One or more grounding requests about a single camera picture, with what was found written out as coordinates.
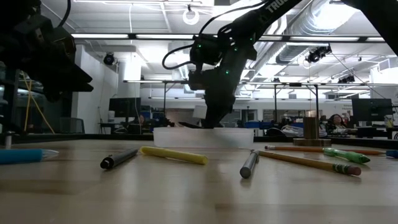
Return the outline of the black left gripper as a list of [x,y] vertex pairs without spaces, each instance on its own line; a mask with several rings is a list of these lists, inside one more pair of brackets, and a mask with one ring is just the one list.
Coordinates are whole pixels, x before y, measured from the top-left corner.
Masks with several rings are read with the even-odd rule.
[[65,29],[54,28],[42,15],[15,24],[1,23],[1,61],[40,81],[50,102],[67,92],[93,91],[92,78],[70,58],[74,51]]

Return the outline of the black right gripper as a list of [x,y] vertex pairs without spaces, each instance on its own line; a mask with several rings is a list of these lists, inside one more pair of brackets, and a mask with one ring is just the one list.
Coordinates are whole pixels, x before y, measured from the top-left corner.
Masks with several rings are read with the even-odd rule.
[[203,122],[204,128],[234,128],[235,112],[233,109],[223,111],[218,121],[218,109],[211,106],[232,107],[235,102],[234,92],[241,77],[241,59],[224,58],[215,65],[192,62],[194,70],[188,74],[188,85],[191,90],[204,90],[208,105]]

